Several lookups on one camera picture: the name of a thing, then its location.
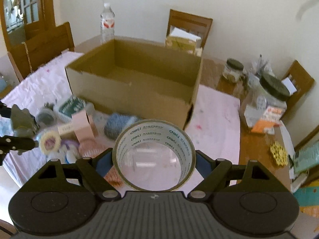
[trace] jar lid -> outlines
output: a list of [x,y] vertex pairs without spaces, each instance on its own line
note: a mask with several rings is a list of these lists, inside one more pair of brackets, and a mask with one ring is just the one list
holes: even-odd
[[232,69],[239,71],[242,71],[244,69],[244,65],[233,58],[227,59],[227,65],[229,65]]
[[290,97],[286,86],[279,79],[268,73],[263,73],[259,83],[270,95],[282,102],[286,102]]

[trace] wooden door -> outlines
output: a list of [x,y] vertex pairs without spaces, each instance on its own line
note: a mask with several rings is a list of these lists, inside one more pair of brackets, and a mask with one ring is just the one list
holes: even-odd
[[21,0],[26,38],[31,39],[45,30],[42,0]]

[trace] black cable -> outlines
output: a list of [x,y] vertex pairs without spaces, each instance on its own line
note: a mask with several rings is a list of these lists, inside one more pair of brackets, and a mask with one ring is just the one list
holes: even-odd
[[3,231],[3,232],[5,232],[6,234],[8,234],[8,235],[10,235],[10,236],[13,236],[13,235],[14,235],[14,233],[10,232],[8,229],[6,229],[6,228],[4,228],[4,227],[2,227],[2,226],[0,226],[0,230]]

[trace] yellow woven object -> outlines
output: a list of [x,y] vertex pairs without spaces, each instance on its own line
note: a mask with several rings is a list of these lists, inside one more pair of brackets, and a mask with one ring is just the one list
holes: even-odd
[[270,152],[278,166],[288,165],[288,153],[277,141],[270,147]]

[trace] door frame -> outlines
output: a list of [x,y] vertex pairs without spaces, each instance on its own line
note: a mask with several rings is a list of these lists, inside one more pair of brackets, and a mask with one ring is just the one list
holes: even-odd
[[[48,30],[50,28],[54,28],[55,17],[54,17],[53,0],[41,0],[41,12],[44,19],[44,29]],[[0,20],[1,20],[1,27],[3,32],[4,42],[7,47],[7,51],[9,51],[12,48],[12,45],[10,44],[9,36],[7,33],[3,0],[0,0]]]

